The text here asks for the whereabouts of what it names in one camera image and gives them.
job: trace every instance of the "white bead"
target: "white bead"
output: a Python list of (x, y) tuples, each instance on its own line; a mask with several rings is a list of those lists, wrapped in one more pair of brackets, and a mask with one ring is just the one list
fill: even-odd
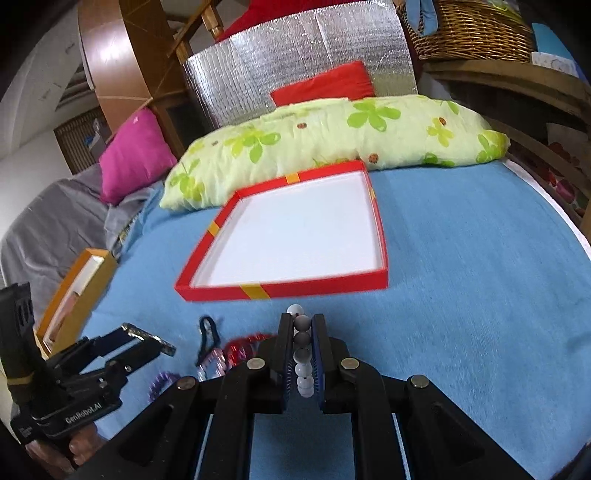
[(297, 387), (297, 391), (300, 392), (300, 395), (304, 398), (310, 398), (312, 395), (314, 395), (314, 387), (312, 387), (312, 388)]
[(301, 305), (294, 303), (287, 308), (287, 313), (289, 313), (292, 317), (297, 317), (298, 315), (304, 314), (304, 309), (301, 307)]
[(312, 320), (307, 315), (298, 315), (294, 319), (295, 329), (299, 332), (305, 332), (312, 325)]
[(297, 364), (295, 366), (295, 374), (298, 377), (309, 377), (312, 374), (312, 365), (310, 365), (310, 364)]
[(299, 364), (309, 364), (312, 360), (312, 352), (307, 348), (298, 348), (294, 352), (294, 360)]
[(314, 388), (314, 377), (298, 377), (297, 386), (300, 388)]
[(297, 332), (294, 335), (294, 343), (300, 348), (308, 346), (311, 340), (312, 338), (310, 338), (310, 334), (308, 332)]

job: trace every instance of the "blue ribbon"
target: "blue ribbon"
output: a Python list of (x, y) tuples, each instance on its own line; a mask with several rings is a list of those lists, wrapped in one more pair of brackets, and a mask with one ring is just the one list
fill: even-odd
[[(433, 0), (407, 0), (406, 1), (408, 23), (420, 37), (433, 35), (439, 27), (437, 12)], [(418, 23), (423, 16), (423, 31), (418, 29)]]

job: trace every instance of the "silver insulation panel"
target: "silver insulation panel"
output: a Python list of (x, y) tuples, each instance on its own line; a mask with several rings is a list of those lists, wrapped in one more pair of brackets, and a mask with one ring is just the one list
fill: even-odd
[(362, 60), (378, 96), (417, 93), (396, 10), (388, 0), (336, 5), (279, 18), (190, 57), (187, 83), (212, 129), (275, 109), (270, 92)]

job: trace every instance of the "floral pillow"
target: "floral pillow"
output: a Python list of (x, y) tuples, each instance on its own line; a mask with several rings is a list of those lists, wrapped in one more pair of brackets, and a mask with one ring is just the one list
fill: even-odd
[(368, 170), (455, 167), (496, 160), (508, 147), (478, 113), (451, 101), (313, 100), (196, 140), (168, 176), (160, 206), (219, 206), (237, 189), (340, 161), (361, 159)]

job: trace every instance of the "pink pillow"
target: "pink pillow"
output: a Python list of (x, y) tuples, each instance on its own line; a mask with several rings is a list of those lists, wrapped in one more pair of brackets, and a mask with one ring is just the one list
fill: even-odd
[(158, 180), (177, 159), (164, 141), (156, 116), (142, 108), (119, 127), (99, 163), (103, 171), (100, 199), (117, 205), (126, 195)]

